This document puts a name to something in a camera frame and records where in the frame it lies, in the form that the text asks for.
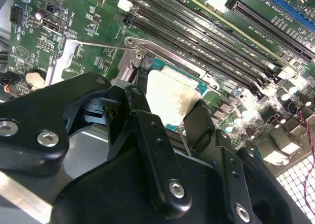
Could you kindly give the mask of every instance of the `red wire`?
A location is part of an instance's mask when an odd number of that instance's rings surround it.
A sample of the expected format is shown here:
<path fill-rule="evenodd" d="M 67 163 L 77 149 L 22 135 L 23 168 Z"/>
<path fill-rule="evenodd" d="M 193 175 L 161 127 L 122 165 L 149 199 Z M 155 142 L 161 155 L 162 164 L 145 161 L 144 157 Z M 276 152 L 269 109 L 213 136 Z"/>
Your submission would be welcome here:
<path fill-rule="evenodd" d="M 307 185 L 307 180 L 311 174 L 311 172 L 313 171 L 313 169 L 315 168 L 315 152 L 314 152 L 314 145 L 313 145 L 313 138 L 311 136 L 311 129 L 310 129 L 310 126 L 309 124 L 307 124 L 305 118 L 303 117 L 303 114 L 301 111 L 298 112 L 298 115 L 301 119 L 301 121 L 304 123 L 305 127 L 306 127 L 306 133 L 308 135 L 308 138 L 309 138 L 309 144 L 310 144 L 310 149 L 311 149 L 311 152 L 312 152 L 312 156 L 313 156 L 313 163 L 312 163 L 312 167 L 309 169 L 307 175 L 305 176 L 305 180 L 304 182 L 302 183 L 303 184 L 303 188 L 304 188 L 304 200 L 305 200 L 305 203 L 306 203 L 306 206 L 310 209 L 310 211 L 314 214 L 315 216 L 315 212 L 311 209 L 311 206 L 309 204 L 309 202 L 307 201 L 307 188 L 306 188 L 306 185 Z"/>

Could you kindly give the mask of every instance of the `black connector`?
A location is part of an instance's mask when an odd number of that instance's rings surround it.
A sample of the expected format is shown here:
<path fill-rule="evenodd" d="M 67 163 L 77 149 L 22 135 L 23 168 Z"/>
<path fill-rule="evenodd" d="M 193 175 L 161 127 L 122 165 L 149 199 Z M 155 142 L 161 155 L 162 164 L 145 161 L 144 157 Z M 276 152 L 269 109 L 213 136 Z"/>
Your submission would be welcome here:
<path fill-rule="evenodd" d="M 5 74 L 0 75 L 0 82 L 2 84 L 16 85 L 23 79 L 21 74 L 7 71 Z"/>
<path fill-rule="evenodd" d="M 23 22 L 23 8 L 19 6 L 12 6 L 11 7 L 11 14 L 10 14 L 10 21 L 15 24 L 21 24 Z"/>

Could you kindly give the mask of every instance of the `screw hole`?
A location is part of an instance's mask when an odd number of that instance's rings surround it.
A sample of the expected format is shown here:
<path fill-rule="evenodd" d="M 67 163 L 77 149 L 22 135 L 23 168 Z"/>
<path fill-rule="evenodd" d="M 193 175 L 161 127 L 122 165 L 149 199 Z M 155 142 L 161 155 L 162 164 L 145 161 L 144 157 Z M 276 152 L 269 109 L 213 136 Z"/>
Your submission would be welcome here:
<path fill-rule="evenodd" d="M 151 126 L 154 127 L 154 128 L 157 128 L 157 124 L 155 122 L 151 122 Z"/>
<path fill-rule="evenodd" d="M 158 138 L 158 139 L 157 139 L 157 144 L 162 145 L 162 144 L 163 144 L 163 140 L 160 139 L 160 138 Z"/>
<path fill-rule="evenodd" d="M 233 176 L 234 176 L 235 178 L 237 178 L 237 179 L 240 178 L 240 176 L 239 176 L 235 171 L 233 171 L 232 174 L 233 174 Z"/>
<path fill-rule="evenodd" d="M 230 159 L 230 161 L 233 163 L 233 164 L 236 164 L 236 161 L 234 159 Z"/>

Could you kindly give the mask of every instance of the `black capacitor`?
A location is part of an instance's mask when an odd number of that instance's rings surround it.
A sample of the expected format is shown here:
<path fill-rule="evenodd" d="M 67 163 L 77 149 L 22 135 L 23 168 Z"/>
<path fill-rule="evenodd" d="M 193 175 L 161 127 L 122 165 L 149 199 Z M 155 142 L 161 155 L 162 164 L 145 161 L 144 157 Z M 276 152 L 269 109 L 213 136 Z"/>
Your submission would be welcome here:
<path fill-rule="evenodd" d="M 312 104 L 312 101 L 309 100 L 309 98 L 307 98 L 305 95 L 299 95 L 299 100 L 307 107 Z"/>
<path fill-rule="evenodd" d="M 250 139 L 254 139 L 254 138 L 255 138 L 254 132 L 252 131 L 251 128 L 246 128 L 245 131 L 246 131 L 246 134 L 248 135 L 248 137 L 249 137 Z"/>
<path fill-rule="evenodd" d="M 296 116 L 299 111 L 298 105 L 290 99 L 283 104 L 283 108 L 293 116 Z"/>

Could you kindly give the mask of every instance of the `hole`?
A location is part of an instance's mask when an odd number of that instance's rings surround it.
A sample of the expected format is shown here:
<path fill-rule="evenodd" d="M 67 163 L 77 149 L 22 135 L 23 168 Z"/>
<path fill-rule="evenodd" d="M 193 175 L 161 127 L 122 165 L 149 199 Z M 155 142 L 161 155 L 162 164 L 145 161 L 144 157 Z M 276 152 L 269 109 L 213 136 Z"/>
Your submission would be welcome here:
<path fill-rule="evenodd" d="M 113 119 L 113 118 L 116 117 L 116 116 L 117 116 L 117 111 L 115 111 L 115 110 L 110 110 L 110 111 L 107 113 L 107 117 L 108 117 L 108 118 Z"/>
<path fill-rule="evenodd" d="M 233 163 L 233 164 L 236 164 L 236 161 L 234 159 L 230 159 L 230 161 Z"/>
<path fill-rule="evenodd" d="M 1 127 L 1 130 L 11 130 L 11 126 L 4 125 Z"/>
<path fill-rule="evenodd" d="M 235 171 L 233 171 L 232 174 L 233 174 L 233 176 L 234 176 L 235 178 L 237 178 L 237 179 L 240 178 L 240 176 L 239 176 Z"/>
<path fill-rule="evenodd" d="M 160 139 L 160 138 L 158 138 L 158 139 L 157 139 L 157 144 L 162 145 L 162 144 L 163 144 L 163 140 Z"/>
<path fill-rule="evenodd" d="M 157 128 L 157 124 L 155 122 L 151 122 L 151 126 L 154 127 L 154 128 Z"/>

